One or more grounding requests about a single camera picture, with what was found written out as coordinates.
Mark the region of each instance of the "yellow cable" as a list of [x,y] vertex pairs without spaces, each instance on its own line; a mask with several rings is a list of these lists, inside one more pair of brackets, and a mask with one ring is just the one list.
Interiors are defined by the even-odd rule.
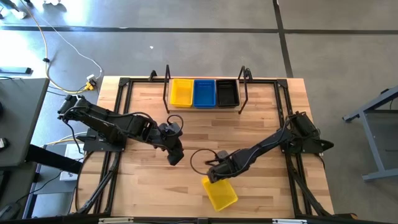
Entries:
[[[35,17],[34,17],[34,16],[32,15],[32,13],[30,12],[29,8],[25,5],[25,3],[24,3],[22,0],[20,0],[20,2],[24,5],[25,9],[27,10],[27,12],[28,12],[29,15],[31,16],[31,18],[35,21],[35,23],[36,23],[36,25],[37,25],[37,28],[39,28],[39,31],[40,31],[40,33],[42,34],[43,42],[44,42],[44,49],[45,49],[45,58],[48,58],[47,41],[45,40],[43,30],[42,30],[42,28],[39,26],[39,23],[37,22],[37,20],[35,19]],[[48,72],[48,68],[47,68],[47,62],[44,62],[44,63],[45,63],[45,76],[46,76],[46,77],[50,80],[50,82],[51,82],[55,87],[57,87],[59,90],[62,90],[62,91],[64,91],[65,93],[69,93],[69,94],[79,94],[79,93],[83,93],[84,91],[87,91],[87,86],[86,86],[83,90],[80,90],[80,91],[66,90],[66,89],[64,89],[64,88],[62,88],[62,87],[60,87],[60,86],[58,86],[58,85],[49,77],[49,72]]]

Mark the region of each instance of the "white object on floor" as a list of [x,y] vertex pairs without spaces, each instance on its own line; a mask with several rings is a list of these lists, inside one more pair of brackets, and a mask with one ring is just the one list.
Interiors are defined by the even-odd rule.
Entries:
[[[79,144],[80,149],[83,149],[84,144]],[[67,150],[65,150],[65,157],[71,159],[81,159],[83,155],[79,153],[79,149],[76,144],[67,144]],[[63,171],[60,176],[61,181],[71,181],[77,180],[77,174],[72,174],[71,172]]]
[[13,15],[15,17],[17,17],[18,19],[23,19],[26,16],[26,12],[24,11],[17,11],[15,9],[11,9],[11,12],[13,13]]
[[61,0],[43,0],[44,4],[53,4],[56,6],[57,4],[61,3]]

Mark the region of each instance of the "white cable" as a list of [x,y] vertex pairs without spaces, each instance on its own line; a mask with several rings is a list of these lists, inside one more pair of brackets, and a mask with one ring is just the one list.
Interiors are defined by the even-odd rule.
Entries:
[[[83,131],[83,132],[80,132],[80,133],[75,133],[75,136],[78,136],[79,134],[86,134],[86,133],[87,133],[87,131]],[[58,141],[62,141],[64,139],[67,139],[67,138],[70,138],[70,137],[72,137],[72,134],[70,134],[70,135],[68,135],[66,137],[63,137],[63,138],[59,139]]]
[[69,44],[73,49],[75,49],[76,50],[76,53],[78,54],[78,55],[80,55],[80,56],[82,56],[83,58],[85,58],[85,59],[87,59],[87,60],[91,60],[98,68],[99,68],[99,75],[98,75],[98,77],[96,77],[97,79],[98,78],[100,78],[101,76],[102,76],[102,74],[103,74],[103,72],[102,72],[102,68],[101,68],[101,66],[100,65],[98,65],[93,59],[91,59],[91,58],[89,58],[89,57],[87,57],[87,56],[84,56],[84,55],[82,55],[77,49],[76,49],[76,47],[75,46],[73,46],[73,44],[71,44],[71,43],[69,43],[67,40],[65,40],[65,38],[63,38],[63,36],[53,27],[53,26],[51,26],[51,24],[49,23],[49,22],[47,22],[40,14],[37,14],[45,23],[47,23],[67,44]]

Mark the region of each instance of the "black desk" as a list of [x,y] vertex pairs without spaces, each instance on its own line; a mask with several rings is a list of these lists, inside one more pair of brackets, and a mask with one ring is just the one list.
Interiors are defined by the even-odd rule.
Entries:
[[1,169],[25,162],[48,85],[46,78],[0,80],[0,137],[10,142],[0,151]]
[[[81,167],[81,162],[30,144],[48,85],[47,78],[0,80],[0,138],[9,141],[0,151],[0,170],[7,176],[1,180],[0,209],[34,190],[37,163],[74,173]],[[22,207],[26,200],[20,201]]]

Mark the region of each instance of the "plastic bin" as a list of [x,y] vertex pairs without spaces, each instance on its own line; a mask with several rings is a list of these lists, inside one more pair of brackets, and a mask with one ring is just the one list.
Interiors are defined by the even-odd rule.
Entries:
[[193,81],[193,106],[214,108],[216,106],[216,82],[214,80]]
[[209,196],[213,208],[217,212],[238,201],[238,196],[228,182],[228,179],[219,180],[211,184],[209,178],[204,177],[201,183]]
[[192,106],[193,80],[173,79],[170,103],[175,107],[189,108]]
[[219,107],[239,106],[239,93],[236,80],[216,80],[217,105]]

